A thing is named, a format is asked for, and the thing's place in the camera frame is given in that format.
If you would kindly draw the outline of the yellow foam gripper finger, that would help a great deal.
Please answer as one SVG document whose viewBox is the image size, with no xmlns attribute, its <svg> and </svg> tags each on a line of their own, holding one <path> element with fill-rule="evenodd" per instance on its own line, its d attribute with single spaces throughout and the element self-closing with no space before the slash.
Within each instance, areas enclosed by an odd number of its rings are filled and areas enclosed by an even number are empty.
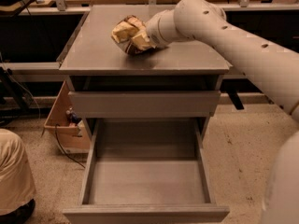
<svg viewBox="0 0 299 224">
<path fill-rule="evenodd" d="M 150 41 L 148 34 L 145 30 L 140 30 L 132 38 L 131 43 L 135 48 L 140 51 L 145 51 L 151 48 L 155 48 L 155 45 Z"/>
<path fill-rule="evenodd" d="M 126 17 L 113 28 L 111 36 L 117 43 L 121 43 L 129 40 L 143 28 L 144 22 L 138 17 Z"/>
</svg>

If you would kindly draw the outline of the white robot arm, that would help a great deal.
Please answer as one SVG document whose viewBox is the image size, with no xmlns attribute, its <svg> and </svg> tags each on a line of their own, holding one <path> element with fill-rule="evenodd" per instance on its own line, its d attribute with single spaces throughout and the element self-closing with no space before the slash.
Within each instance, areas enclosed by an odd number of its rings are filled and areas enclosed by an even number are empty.
<svg viewBox="0 0 299 224">
<path fill-rule="evenodd" d="M 149 21 L 129 15 L 113 28 L 111 38 L 129 55 L 173 42 L 203 42 L 299 121 L 299 54 L 233 26 L 222 8 L 205 0 L 181 0 Z M 260 224 L 299 224 L 299 133 L 278 152 Z"/>
</svg>

